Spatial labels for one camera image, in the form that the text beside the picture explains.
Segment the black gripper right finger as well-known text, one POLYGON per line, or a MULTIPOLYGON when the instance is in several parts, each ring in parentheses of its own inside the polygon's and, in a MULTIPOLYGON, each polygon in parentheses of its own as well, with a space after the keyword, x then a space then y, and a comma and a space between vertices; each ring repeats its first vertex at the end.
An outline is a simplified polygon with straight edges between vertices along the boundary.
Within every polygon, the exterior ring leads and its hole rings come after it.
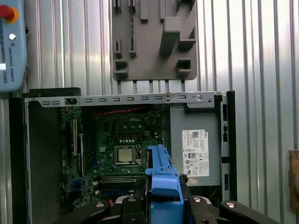
POLYGON ((184 199, 185 224, 277 224, 278 221, 237 201, 223 201, 219 206, 202 196, 193 196, 187 186, 187 175, 179 175, 184 199))

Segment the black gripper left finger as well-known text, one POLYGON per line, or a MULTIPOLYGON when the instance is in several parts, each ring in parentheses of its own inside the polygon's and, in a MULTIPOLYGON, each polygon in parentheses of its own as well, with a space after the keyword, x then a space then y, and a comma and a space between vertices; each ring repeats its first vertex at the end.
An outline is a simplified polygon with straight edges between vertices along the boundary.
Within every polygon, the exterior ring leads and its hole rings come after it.
POLYGON ((133 195, 120 196, 114 204, 96 199, 59 218, 57 224, 146 224, 145 180, 136 182, 133 195))

